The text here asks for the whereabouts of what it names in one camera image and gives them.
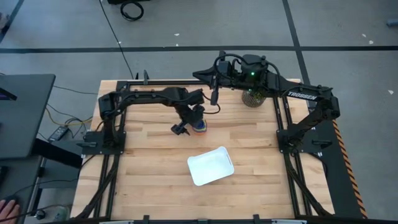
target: mesh cylinder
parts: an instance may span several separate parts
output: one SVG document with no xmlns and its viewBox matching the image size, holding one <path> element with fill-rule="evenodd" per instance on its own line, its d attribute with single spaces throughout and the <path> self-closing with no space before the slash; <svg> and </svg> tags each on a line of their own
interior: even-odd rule
<svg viewBox="0 0 398 224">
<path fill-rule="evenodd" d="M 266 100 L 265 97 L 254 97 L 250 95 L 250 92 L 248 91 L 242 91 L 242 102 L 251 108 L 256 108 L 259 107 L 263 104 L 263 102 Z"/>
</svg>

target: wire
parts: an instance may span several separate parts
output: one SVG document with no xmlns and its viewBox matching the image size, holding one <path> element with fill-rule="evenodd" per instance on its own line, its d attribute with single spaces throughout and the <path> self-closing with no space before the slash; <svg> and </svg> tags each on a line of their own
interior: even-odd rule
<svg viewBox="0 0 398 224">
<path fill-rule="evenodd" d="M 204 93 L 202 93 L 202 94 L 203 94 L 203 97 L 206 98 L 206 100 L 211 101 L 210 98 L 208 98 Z M 204 114 L 218 114 L 221 111 L 221 107 L 218 103 L 217 103 L 217 107 L 218 107 L 218 111 L 216 111 L 216 112 L 203 112 L 203 113 Z"/>
<path fill-rule="evenodd" d="M 232 69 L 235 69 L 235 63 L 238 63 L 240 65 L 242 65 L 242 62 L 240 62 L 237 58 L 235 58 L 234 60 L 232 60 Z"/>
<path fill-rule="evenodd" d="M 88 161 L 90 161 L 90 160 L 91 160 L 92 158 L 94 158 L 94 157 L 95 157 L 95 155 L 92 155 L 90 158 L 88 158 L 88 159 L 81 165 L 80 170 L 87 164 Z M 72 180 L 49 180 L 49 181 L 38 182 L 38 183 L 35 183 L 35 184 L 31 184 L 31 185 L 29 185 L 29 186 L 23 187 L 23 188 L 17 190 L 17 191 L 16 191 L 15 193 L 13 193 L 12 195 L 16 195 L 16 194 L 18 194 L 19 192 L 21 192 L 21 191 L 23 191 L 23 190 L 25 190 L 25 189 L 28 189 L 29 187 L 34 187 L 34 186 L 39 185 L 39 184 L 46 184 L 46 183 L 51 183 L 51 182 L 73 182 L 73 181 L 76 181 L 76 180 L 78 180 L 78 178 L 75 178 L 75 179 L 72 179 Z"/>
<path fill-rule="evenodd" d="M 79 133 L 79 131 L 81 130 L 82 127 L 84 127 L 84 130 L 87 130 L 87 127 L 86 127 L 86 124 L 83 123 L 84 121 L 82 121 L 82 120 L 80 120 L 78 118 L 69 118 L 68 120 L 65 121 L 65 126 L 68 126 L 72 121 L 80 121 L 82 123 L 75 134 L 73 134 L 72 131 L 70 131 L 70 133 L 72 135 L 72 139 L 74 139 L 76 137 L 76 135 Z"/>
<path fill-rule="evenodd" d="M 214 60 L 213 68 L 215 69 L 216 73 L 217 73 L 219 76 L 221 76 L 221 77 L 223 77 L 223 78 L 226 78 L 226 79 L 229 79 L 229 80 L 232 80 L 232 78 L 231 78 L 231 77 L 227 77 L 227 76 L 221 74 L 221 72 L 218 70 L 218 67 L 217 67 L 217 62 L 218 62 L 219 60 L 221 60 L 222 58 L 225 58 L 225 57 L 235 57 L 235 58 L 238 58 L 238 59 L 241 60 L 241 62 L 244 62 L 246 65 L 254 65 L 254 64 L 257 63 L 257 62 L 248 63 L 242 56 L 237 55 L 237 54 L 224 54 L 224 55 L 218 56 L 218 57 Z"/>
<path fill-rule="evenodd" d="M 44 140 L 46 140 L 47 141 L 47 138 L 46 137 L 44 137 L 44 135 L 42 135 L 42 133 L 40 133 L 40 132 L 37 132 L 37 134 L 39 134 L 42 138 L 44 138 Z"/>
<path fill-rule="evenodd" d="M 5 222 L 5 221 L 8 221 L 8 220 L 13 220 L 15 218 L 24 217 L 26 215 L 30 215 L 30 214 L 36 213 L 36 212 L 38 212 L 40 210 L 45 210 L 45 209 L 52 208 L 52 207 L 67 207 L 67 206 L 66 205 L 60 205 L 60 204 L 59 205 L 49 205 L 49 206 L 46 206 L 46 207 L 43 207 L 43 208 L 38 208 L 36 210 L 32 210 L 32 211 L 29 211 L 29 212 L 26 212 L 26 213 L 22 213 L 20 215 L 16 215 L 14 217 L 9 217 L 9 218 L 2 219 L 2 220 L 0 220 L 0 222 Z"/>
<path fill-rule="evenodd" d="M 280 91 L 280 72 L 279 72 L 279 69 L 278 69 L 278 67 L 276 67 L 275 64 L 273 64 L 271 62 L 267 61 L 267 64 L 275 69 L 275 72 L 276 72 L 276 74 L 278 76 L 278 78 L 275 79 L 275 88 Z"/>
<path fill-rule="evenodd" d="M 25 189 L 28 189 L 29 187 L 34 187 L 34 186 L 39 185 L 39 184 L 46 184 L 46 183 L 51 183 L 51 182 L 73 182 L 73 181 L 75 181 L 75 180 L 78 180 L 78 179 L 75 178 L 75 179 L 72 179 L 72 180 L 49 180 L 49 181 L 44 181 L 44 182 L 38 182 L 38 183 L 35 183 L 35 184 L 31 184 L 31 185 L 29 185 L 29 186 L 23 187 L 23 188 L 17 190 L 17 191 L 16 191 L 15 193 L 13 193 L 12 195 L 16 195 L 16 194 L 18 194 L 19 192 L 21 192 L 21 191 L 23 191 L 23 190 L 25 190 Z"/>
<path fill-rule="evenodd" d="M 57 109 L 55 109 L 55 108 L 54 108 L 53 106 L 51 106 L 49 103 L 47 103 L 47 106 L 51 107 L 51 109 L 53 109 L 55 112 L 57 112 L 57 113 L 59 113 L 59 114 L 66 115 L 66 116 L 69 116 L 69 117 L 78 119 L 78 118 L 75 117 L 74 115 L 70 115 L 70 114 L 67 114 L 67 113 L 59 112 Z"/>
<path fill-rule="evenodd" d="M 50 113 L 49 109 L 46 108 L 45 110 L 46 110 L 46 112 L 49 114 L 49 117 L 50 117 L 51 122 L 53 122 L 54 124 L 60 125 L 60 126 L 64 126 L 64 125 L 65 125 L 65 124 L 60 124 L 60 123 L 54 121 L 54 119 L 53 119 L 52 116 L 51 116 L 51 113 Z M 83 121 L 83 122 L 80 122 L 80 123 L 68 124 L 68 126 L 79 125 L 79 124 L 83 124 L 83 123 L 89 123 L 90 121 L 91 121 L 91 119 L 86 120 L 86 121 Z"/>
<path fill-rule="evenodd" d="M 56 86 L 56 85 L 53 85 L 53 87 L 59 88 L 59 89 L 62 89 L 62 90 L 72 91 L 72 92 L 75 92 L 75 93 L 89 94 L 89 95 L 98 95 L 98 93 L 88 93 L 88 92 L 82 92 L 82 91 L 77 91 L 77 90 L 71 90 L 71 89 L 69 89 L 69 88 L 60 87 L 60 86 Z"/>
<path fill-rule="evenodd" d="M 95 129 L 95 131 L 98 131 L 98 129 L 100 128 L 101 124 L 103 124 L 103 123 L 104 123 L 104 121 L 101 121 L 101 122 L 98 124 L 97 128 Z"/>
<path fill-rule="evenodd" d="M 81 168 L 83 168 L 85 165 L 86 165 L 86 163 L 88 162 L 88 161 L 90 161 L 92 158 L 94 158 L 95 157 L 95 155 L 92 155 L 90 158 L 88 158 L 82 165 L 81 165 Z"/>
<path fill-rule="evenodd" d="M 134 79 L 134 75 L 132 74 L 130 65 L 129 65 L 129 63 L 127 62 L 126 56 L 124 56 L 124 52 L 123 52 L 122 46 L 120 45 L 120 41 L 119 41 L 118 37 L 116 37 L 116 34 L 115 34 L 114 31 L 113 31 L 111 22 L 109 21 L 108 16 L 107 16 L 106 13 L 105 13 L 104 6 L 102 5 L 101 0 L 98 0 L 98 2 L 99 2 L 99 4 L 101 5 L 102 12 L 104 13 L 105 19 L 107 20 L 107 22 L 108 22 L 108 24 L 109 24 L 109 27 L 111 28 L 112 33 L 113 33 L 113 35 L 114 35 L 114 38 L 116 39 L 116 43 L 118 43 L 118 45 L 119 45 L 120 52 L 122 52 L 123 59 L 124 59 L 124 61 L 126 62 L 127 68 L 128 68 L 129 71 L 130 71 L 131 79 Z"/>
<path fill-rule="evenodd" d="M 136 5 L 140 10 L 140 14 L 137 17 L 131 17 L 128 13 L 124 12 L 124 7 L 126 7 L 128 4 L 134 4 Z M 126 1 L 120 6 L 120 13 L 122 14 L 123 18 L 127 21 L 137 21 L 142 18 L 144 15 L 144 8 L 139 4 L 138 2 L 135 1 Z"/>
</svg>

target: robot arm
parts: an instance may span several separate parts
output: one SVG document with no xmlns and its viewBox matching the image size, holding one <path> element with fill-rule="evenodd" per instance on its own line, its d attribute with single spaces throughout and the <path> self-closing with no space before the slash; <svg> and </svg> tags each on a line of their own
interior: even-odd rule
<svg viewBox="0 0 398 224">
<path fill-rule="evenodd" d="M 225 57 L 236 57 L 231 63 Z M 241 72 L 234 67 L 234 62 L 240 60 Z M 277 74 L 268 70 L 272 66 Z M 286 80 L 279 74 L 278 69 L 266 60 L 265 56 L 226 54 L 220 52 L 220 56 L 208 70 L 194 72 L 193 76 L 207 84 L 213 93 L 211 104 L 218 101 L 219 88 L 231 88 L 250 91 L 253 95 L 262 97 L 289 96 L 303 100 L 316 101 L 317 106 L 307 117 L 297 124 L 292 124 L 285 132 L 284 143 L 288 148 L 296 148 L 304 138 L 304 134 L 324 120 L 333 120 L 340 116 L 338 100 L 331 93 L 332 88 L 325 86 L 312 86 L 303 83 L 295 83 Z"/>
<path fill-rule="evenodd" d="M 173 106 L 180 116 L 180 124 L 174 125 L 171 130 L 179 135 L 189 134 L 186 124 L 197 126 L 203 119 L 204 103 L 202 89 L 188 92 L 186 88 L 168 87 L 160 91 L 114 91 L 98 99 L 99 115 L 103 120 L 104 147 L 114 147 L 119 144 L 115 119 L 125 112 L 128 106 L 139 104 L 161 103 Z"/>
</svg>

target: gray floor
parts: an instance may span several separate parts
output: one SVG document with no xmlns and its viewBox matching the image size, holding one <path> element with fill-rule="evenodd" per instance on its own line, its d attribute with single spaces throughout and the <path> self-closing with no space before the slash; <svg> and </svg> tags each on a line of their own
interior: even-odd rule
<svg viewBox="0 0 398 224">
<path fill-rule="evenodd" d="M 1 1 L 0 11 L 11 13 L 17 2 Z M 104 1 L 123 47 L 293 46 L 282 1 L 142 4 L 146 10 L 142 20 L 128 22 L 118 6 Z M 387 19 L 398 17 L 396 0 L 289 0 L 289 4 L 301 46 L 398 45 L 398 29 L 385 25 Z M 0 49 L 117 46 L 96 0 L 25 0 L 0 43 Z M 301 78 L 295 52 L 235 52 L 266 55 L 284 77 Z M 126 58 L 133 73 L 146 69 L 151 78 L 190 78 L 193 71 L 210 67 L 217 55 L 216 51 L 128 52 Z M 398 138 L 394 136 L 398 132 L 398 51 L 304 52 L 303 56 L 311 83 L 334 87 L 340 100 L 338 124 L 369 218 L 398 220 Z M 54 73 L 56 85 L 93 92 L 100 80 L 130 77 L 117 52 L 0 54 L 0 72 Z M 95 99 L 54 89 L 50 104 L 83 119 L 91 116 Z M 57 113 L 53 117 L 61 122 L 67 119 Z M 56 127 L 45 116 L 40 132 L 49 136 Z"/>
</svg>

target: wooden table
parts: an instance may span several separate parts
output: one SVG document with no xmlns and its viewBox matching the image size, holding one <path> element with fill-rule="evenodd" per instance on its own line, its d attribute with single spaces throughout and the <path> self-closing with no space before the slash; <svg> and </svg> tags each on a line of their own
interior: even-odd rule
<svg viewBox="0 0 398 224">
<path fill-rule="evenodd" d="M 102 81 L 99 95 L 114 91 L 116 82 Z M 185 87 L 188 90 L 203 88 L 205 95 L 211 95 L 211 90 L 204 85 Z M 241 101 L 241 91 L 223 88 L 218 103 L 220 113 L 205 115 L 208 132 L 204 136 L 172 133 L 172 125 L 180 122 L 173 108 L 132 105 L 127 109 L 126 149 L 119 163 L 112 220 L 142 220 L 144 215 L 150 215 L 151 220 L 252 219 L 253 214 L 259 214 L 260 218 L 294 217 L 284 159 L 275 135 L 277 121 L 272 99 L 267 99 L 259 108 L 248 108 Z M 289 98 L 289 104 L 294 123 L 308 114 L 304 100 Z M 206 111 L 217 109 L 208 101 L 204 106 Z M 286 127 L 284 112 L 282 114 Z M 99 122 L 96 105 L 91 129 Z M 188 157 L 219 146 L 227 148 L 235 173 L 197 187 L 187 166 Z M 102 161 L 103 156 L 96 156 L 80 172 L 72 217 L 82 211 L 96 192 Z M 308 188 L 324 208 L 333 213 L 321 162 L 302 154 L 302 164 Z M 103 197 L 102 214 L 107 195 Z M 297 195 L 303 212 L 301 194 Z"/>
</svg>

